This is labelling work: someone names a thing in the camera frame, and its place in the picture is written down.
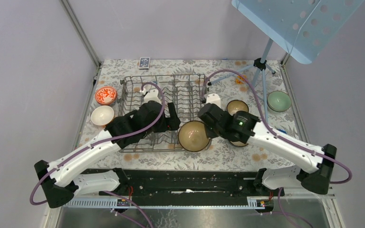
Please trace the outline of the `black patterned bowl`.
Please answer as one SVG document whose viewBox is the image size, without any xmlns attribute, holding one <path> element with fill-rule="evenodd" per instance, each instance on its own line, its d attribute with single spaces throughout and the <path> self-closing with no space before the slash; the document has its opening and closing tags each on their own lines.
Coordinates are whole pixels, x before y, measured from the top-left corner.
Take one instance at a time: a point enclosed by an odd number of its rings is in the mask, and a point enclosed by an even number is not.
<svg viewBox="0 0 365 228">
<path fill-rule="evenodd" d="M 227 104 L 226 107 L 227 112 L 230 115 L 234 115 L 235 113 L 237 113 L 238 111 L 245 111 L 248 112 L 249 111 L 249 107 L 248 105 L 242 101 L 242 100 L 232 100 Z"/>
</svg>

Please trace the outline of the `brown floral bowl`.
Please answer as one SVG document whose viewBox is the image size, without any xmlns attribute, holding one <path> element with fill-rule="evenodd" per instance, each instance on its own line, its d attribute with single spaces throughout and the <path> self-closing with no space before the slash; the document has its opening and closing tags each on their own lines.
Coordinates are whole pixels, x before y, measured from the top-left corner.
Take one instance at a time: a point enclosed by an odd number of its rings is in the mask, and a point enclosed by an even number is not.
<svg viewBox="0 0 365 228">
<path fill-rule="evenodd" d="M 211 139 L 206 135 L 203 122 L 189 121 L 179 129 L 178 141 L 186 151 L 200 152 L 207 148 Z"/>
</svg>

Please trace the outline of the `grey wire dish rack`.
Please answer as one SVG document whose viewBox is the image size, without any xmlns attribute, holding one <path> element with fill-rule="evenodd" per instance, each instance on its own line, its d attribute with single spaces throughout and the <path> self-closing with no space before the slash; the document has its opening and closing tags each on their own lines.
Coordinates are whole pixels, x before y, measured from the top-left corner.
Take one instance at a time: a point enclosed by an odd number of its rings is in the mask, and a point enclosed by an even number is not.
<svg viewBox="0 0 365 228">
<path fill-rule="evenodd" d="M 126 76 L 120 80 L 121 90 L 117 99 L 118 115 L 137 110 L 144 103 L 144 96 L 139 92 L 146 82 L 156 83 L 166 99 L 166 103 L 174 103 L 181 124 L 198 120 L 197 113 L 203 106 L 201 90 L 204 74 Z M 135 144 L 121 150 L 128 152 L 183 152 L 179 145 L 178 132 L 150 133 Z"/>
</svg>

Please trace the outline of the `orange bowl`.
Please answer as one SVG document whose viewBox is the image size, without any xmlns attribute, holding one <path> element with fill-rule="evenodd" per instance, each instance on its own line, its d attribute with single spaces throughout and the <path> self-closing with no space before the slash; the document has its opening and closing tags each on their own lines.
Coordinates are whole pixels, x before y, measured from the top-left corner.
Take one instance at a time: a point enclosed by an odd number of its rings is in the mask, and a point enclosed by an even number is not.
<svg viewBox="0 0 365 228">
<path fill-rule="evenodd" d="M 100 107 L 97 107 L 92 113 L 91 113 L 91 122 L 94 125 L 97 126 L 104 126 L 110 123 L 114 117 L 115 112 L 112 107 L 103 105 Z"/>
</svg>

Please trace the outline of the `red white bowl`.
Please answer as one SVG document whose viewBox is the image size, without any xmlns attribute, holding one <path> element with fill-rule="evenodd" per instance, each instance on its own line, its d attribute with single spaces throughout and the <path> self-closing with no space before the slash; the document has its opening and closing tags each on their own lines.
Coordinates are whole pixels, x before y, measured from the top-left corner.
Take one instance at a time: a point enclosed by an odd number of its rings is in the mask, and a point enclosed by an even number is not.
<svg viewBox="0 0 365 228">
<path fill-rule="evenodd" d="M 111 86 L 104 86 L 95 93 L 95 101 L 100 105 L 111 105 L 117 99 L 117 90 Z"/>
</svg>

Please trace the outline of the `pale green bowl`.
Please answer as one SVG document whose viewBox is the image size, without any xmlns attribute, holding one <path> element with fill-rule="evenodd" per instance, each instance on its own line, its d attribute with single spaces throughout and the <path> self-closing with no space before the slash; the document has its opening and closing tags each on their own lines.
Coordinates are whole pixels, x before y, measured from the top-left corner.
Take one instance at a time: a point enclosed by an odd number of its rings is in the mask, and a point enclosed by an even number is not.
<svg viewBox="0 0 365 228">
<path fill-rule="evenodd" d="M 281 113 L 287 111 L 292 106 L 292 100 L 283 91 L 273 91 L 267 96 L 267 105 L 270 110 Z"/>
</svg>

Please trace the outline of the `dark blue bowl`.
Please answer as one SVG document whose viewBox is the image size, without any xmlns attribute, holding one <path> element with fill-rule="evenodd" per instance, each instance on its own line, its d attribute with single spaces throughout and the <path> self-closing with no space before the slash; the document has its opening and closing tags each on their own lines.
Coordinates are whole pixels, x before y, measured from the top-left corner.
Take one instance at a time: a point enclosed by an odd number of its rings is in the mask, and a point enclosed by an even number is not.
<svg viewBox="0 0 365 228">
<path fill-rule="evenodd" d="M 236 147 L 245 147 L 247 145 L 249 145 L 248 143 L 242 143 L 242 142 L 231 142 L 230 143 Z"/>
</svg>

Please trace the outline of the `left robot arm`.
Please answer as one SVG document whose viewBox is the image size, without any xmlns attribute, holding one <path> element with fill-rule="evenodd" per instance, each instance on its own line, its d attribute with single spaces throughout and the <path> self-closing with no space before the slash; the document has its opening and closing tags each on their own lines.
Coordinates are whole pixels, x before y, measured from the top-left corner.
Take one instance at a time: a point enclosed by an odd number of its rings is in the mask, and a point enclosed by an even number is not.
<svg viewBox="0 0 365 228">
<path fill-rule="evenodd" d="M 34 164 L 38 183 L 30 195 L 32 205 L 40 205 L 34 201 L 38 187 L 43 189 L 50 208 L 58 208 L 67 204 L 77 194 L 94 191 L 113 191 L 123 195 L 128 191 L 128 183 L 114 171 L 105 172 L 102 177 L 84 178 L 81 173 L 90 165 L 139 142 L 150 133 L 176 131 L 180 126 L 173 102 L 164 106 L 156 101 L 149 101 L 124 116 L 115 117 L 92 140 L 75 149 L 70 154 L 52 162 L 40 160 Z"/>
</svg>

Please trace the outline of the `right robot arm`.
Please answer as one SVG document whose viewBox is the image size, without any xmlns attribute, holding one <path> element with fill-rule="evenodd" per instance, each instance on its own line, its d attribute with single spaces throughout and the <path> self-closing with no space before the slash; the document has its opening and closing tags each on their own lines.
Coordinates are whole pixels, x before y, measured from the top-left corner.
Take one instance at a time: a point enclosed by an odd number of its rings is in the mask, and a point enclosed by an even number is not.
<svg viewBox="0 0 365 228">
<path fill-rule="evenodd" d="M 258 195 L 265 196 L 281 187 L 300 186 L 315 194 L 328 193 L 335 146 L 321 147 L 300 141 L 264 124 L 255 115 L 245 111 L 231 115 L 216 104 L 206 104 L 198 117 L 212 137 L 256 145 L 293 163 L 291 167 L 260 169 L 253 183 Z"/>
</svg>

